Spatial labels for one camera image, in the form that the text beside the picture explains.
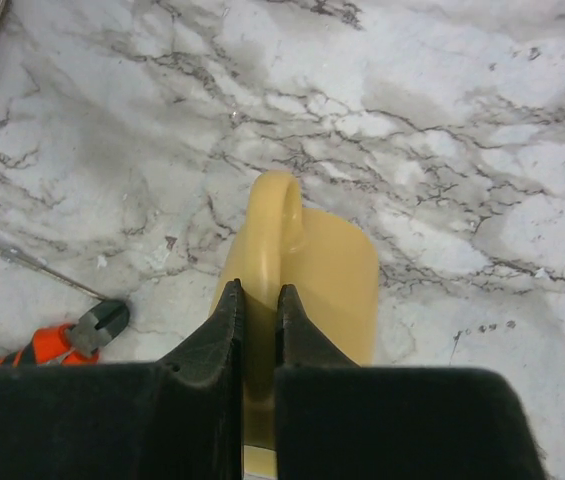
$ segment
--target orange handle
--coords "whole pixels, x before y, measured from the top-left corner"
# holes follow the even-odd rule
[[[19,365],[43,365],[52,360],[67,355],[71,345],[66,339],[66,329],[72,324],[65,323],[58,327],[41,328],[33,334],[31,342],[19,352],[14,352],[0,358],[0,367]],[[69,353],[62,360],[62,365],[87,365],[96,363],[99,355],[96,353],[90,358],[78,352]]]

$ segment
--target pliers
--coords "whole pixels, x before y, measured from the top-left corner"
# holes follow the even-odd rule
[[[104,300],[86,312],[77,324],[41,328],[18,352],[0,358],[1,366],[86,365],[96,363],[99,351],[129,324],[130,312],[120,300]]]

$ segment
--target countertop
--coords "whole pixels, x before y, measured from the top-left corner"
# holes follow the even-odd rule
[[[377,363],[500,372],[565,479],[565,0],[8,8],[0,231],[129,296],[104,360],[206,318],[268,169],[376,245]],[[0,261],[0,355],[92,305]]]

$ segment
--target white marble surface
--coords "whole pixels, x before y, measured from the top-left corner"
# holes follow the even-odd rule
[[[501,372],[565,479],[565,0],[12,2],[0,230],[130,295],[106,360],[202,322],[272,168],[375,242],[378,362]],[[91,305],[0,262],[0,354]]]

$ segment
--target mug handle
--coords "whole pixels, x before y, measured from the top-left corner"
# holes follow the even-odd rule
[[[295,177],[278,171],[258,177],[251,188],[243,232],[240,280],[248,332],[244,344],[245,405],[247,410],[257,409],[264,415],[254,420],[255,425],[268,425],[273,422],[275,317],[282,288],[282,256],[299,246],[303,236],[302,196]]]
[[[246,210],[244,290],[276,310],[285,251],[303,236],[302,195],[297,179],[287,172],[260,175],[251,189]]]

